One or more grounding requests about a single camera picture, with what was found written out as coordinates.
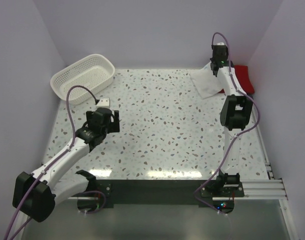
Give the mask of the white t shirt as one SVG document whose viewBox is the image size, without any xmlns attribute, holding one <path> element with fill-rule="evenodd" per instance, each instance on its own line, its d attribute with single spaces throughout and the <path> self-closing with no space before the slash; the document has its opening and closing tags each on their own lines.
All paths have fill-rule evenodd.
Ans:
<svg viewBox="0 0 305 240">
<path fill-rule="evenodd" d="M 202 99 L 212 97 L 223 90 L 219 80 L 213 75 L 211 62 L 201 69 L 190 70 L 189 75 Z"/>
</svg>

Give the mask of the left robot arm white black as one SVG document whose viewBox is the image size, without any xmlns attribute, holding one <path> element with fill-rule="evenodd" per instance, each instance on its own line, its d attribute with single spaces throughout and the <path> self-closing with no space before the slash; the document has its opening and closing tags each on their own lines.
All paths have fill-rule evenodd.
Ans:
<svg viewBox="0 0 305 240">
<path fill-rule="evenodd" d="M 100 145 L 106 136 L 120 132 L 118 110 L 99 107 L 86 112 L 86 122 L 52 160 L 32 173 L 22 172 L 15 180 L 12 205 L 36 222 L 46 220 L 55 206 L 71 196 L 95 193 L 96 177 L 78 170 L 67 182 L 62 177 L 83 157 Z"/>
</svg>

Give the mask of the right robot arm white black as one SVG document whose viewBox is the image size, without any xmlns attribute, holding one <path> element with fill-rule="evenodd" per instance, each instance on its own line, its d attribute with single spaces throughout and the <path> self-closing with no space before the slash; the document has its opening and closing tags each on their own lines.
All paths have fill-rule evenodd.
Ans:
<svg viewBox="0 0 305 240">
<path fill-rule="evenodd" d="M 229 61 L 229 50 L 224 43 L 211 46 L 210 68 L 219 80 L 226 95 L 220 112 L 220 124 L 224 127 L 224 162 L 220 165 L 215 180 L 207 189 L 225 197 L 240 184 L 241 133 L 250 122 L 253 102 L 238 82 L 233 64 Z"/>
</svg>

